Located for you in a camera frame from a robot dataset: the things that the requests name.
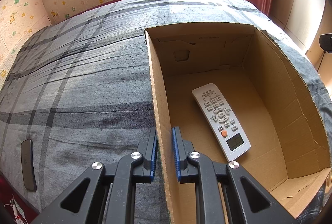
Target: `bed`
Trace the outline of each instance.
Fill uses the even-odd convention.
[[[235,22],[266,30],[308,85],[332,146],[331,100],[293,41],[244,0],[123,0],[41,29],[24,44],[0,92],[0,170],[38,211],[86,167],[112,163],[155,125],[144,29]],[[36,192],[24,188],[20,144],[33,140]],[[169,223],[160,163],[136,194],[136,223]]]

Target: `air conditioner remote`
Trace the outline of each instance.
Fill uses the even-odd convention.
[[[207,84],[192,91],[196,102],[213,130],[227,161],[241,156],[250,148],[244,133],[227,100],[215,84]]]

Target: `triangular cutout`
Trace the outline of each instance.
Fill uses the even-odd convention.
[[[244,192],[247,196],[250,210],[253,213],[257,213],[261,210],[264,210],[270,207],[269,201],[262,195],[262,193],[251,184],[251,182],[246,178],[241,178],[241,183],[244,189]]]
[[[88,189],[90,179],[84,179],[60,204],[61,208],[78,213]]]

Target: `remote control screen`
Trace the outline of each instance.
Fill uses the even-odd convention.
[[[244,143],[240,133],[234,135],[232,138],[228,139],[226,142],[230,148],[230,151],[237,149],[240,145],[242,145]]]

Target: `box handle cutout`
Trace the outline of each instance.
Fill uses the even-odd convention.
[[[174,59],[175,61],[186,61],[189,58],[189,50],[178,50],[174,52]]]

